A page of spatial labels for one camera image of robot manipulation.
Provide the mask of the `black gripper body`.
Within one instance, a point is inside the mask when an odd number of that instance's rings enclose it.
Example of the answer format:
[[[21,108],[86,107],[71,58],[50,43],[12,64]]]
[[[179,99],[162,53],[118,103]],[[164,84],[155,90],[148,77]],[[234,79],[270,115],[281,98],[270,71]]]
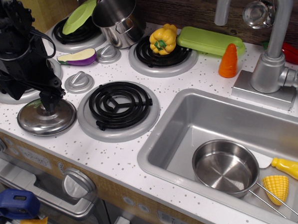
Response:
[[[19,100],[28,89],[40,92],[42,98],[61,98],[61,80],[46,58],[31,53],[18,58],[0,58],[0,87],[10,97]]]

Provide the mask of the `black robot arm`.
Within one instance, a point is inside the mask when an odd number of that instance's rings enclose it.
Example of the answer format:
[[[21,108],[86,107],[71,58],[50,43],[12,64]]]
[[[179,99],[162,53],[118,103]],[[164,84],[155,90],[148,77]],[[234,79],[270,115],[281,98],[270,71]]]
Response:
[[[20,1],[0,0],[0,87],[15,100],[36,89],[52,112],[65,91],[48,62],[55,53],[47,53],[43,40],[50,37],[33,27],[34,20]]]

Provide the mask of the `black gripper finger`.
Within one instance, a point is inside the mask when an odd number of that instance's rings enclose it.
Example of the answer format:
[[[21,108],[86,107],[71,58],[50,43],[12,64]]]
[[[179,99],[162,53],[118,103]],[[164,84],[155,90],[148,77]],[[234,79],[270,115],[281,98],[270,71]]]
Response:
[[[41,103],[47,112],[54,112],[60,100],[65,95],[64,89],[43,90],[39,93]]]

